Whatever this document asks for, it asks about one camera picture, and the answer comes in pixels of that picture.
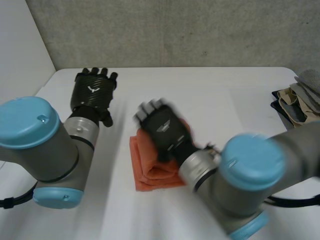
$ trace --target logo on robotic hand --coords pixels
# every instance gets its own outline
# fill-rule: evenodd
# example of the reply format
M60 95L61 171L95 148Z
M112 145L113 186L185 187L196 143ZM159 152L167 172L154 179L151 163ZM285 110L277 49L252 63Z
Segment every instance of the logo on robotic hand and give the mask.
M158 129L157 129L157 132L158 133L161 133L161 132L165 132L169 129L169 126L170 125L170 120L166 121L164 125L161 125Z
M88 86L88 89L91 91L91 93L94 93L94 92L100 90L100 87L98 87L96 89L92 89L90 86Z

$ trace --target gray concrete wall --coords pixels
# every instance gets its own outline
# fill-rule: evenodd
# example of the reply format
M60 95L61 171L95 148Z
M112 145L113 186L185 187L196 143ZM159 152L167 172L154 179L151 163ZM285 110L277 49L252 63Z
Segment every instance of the gray concrete wall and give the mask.
M26 0L57 70L320 65L319 0Z

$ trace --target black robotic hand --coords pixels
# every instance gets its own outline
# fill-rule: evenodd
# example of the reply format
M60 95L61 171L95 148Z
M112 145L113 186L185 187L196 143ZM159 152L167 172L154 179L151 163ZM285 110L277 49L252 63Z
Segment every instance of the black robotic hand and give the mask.
M118 74L113 72L110 77L107 74L108 69L105 67L100 73L97 67L92 68L91 72L84 68L78 73L74 80L70 106L72 112L80 107L94 109L97 120L103 122L106 127L111 127L113 121L108 108L117 87Z
M190 131L173 109L162 100L150 101L148 104L142 103L135 117L141 128L151 137L158 151L159 162L168 162L175 157L179 163L181 152L183 152L181 156L183 162L185 153L189 152L188 149L196 148L192 144Z

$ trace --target black cable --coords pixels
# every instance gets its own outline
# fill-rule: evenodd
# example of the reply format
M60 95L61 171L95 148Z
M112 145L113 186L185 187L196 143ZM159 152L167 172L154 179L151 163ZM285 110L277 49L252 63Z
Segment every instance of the black cable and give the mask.
M21 196L18 196L16 198L9 197L4 200L0 200L0 208L12 209L16 205L24 204L30 201L34 195L34 189L36 188L37 183L38 182L36 182L35 185L29 191L27 191L25 194Z
M316 205L320 206L320 194L308 199L286 199L269 196L264 203L281 208L303 208Z

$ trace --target folded fabric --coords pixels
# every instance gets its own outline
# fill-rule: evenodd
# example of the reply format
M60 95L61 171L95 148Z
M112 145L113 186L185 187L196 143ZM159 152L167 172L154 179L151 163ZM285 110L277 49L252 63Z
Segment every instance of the folded fabric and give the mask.
M320 114L320 72L307 69L294 79L297 83L290 85L291 89L310 109Z
M294 127L320 121L320 115L313 112L290 87L278 91L277 95L279 97L279 105L288 115Z
M145 131L138 129L136 136L130 137L129 145L137 191L145 192L185 185L178 176L179 168L174 159L169 162L157 161L157 149Z

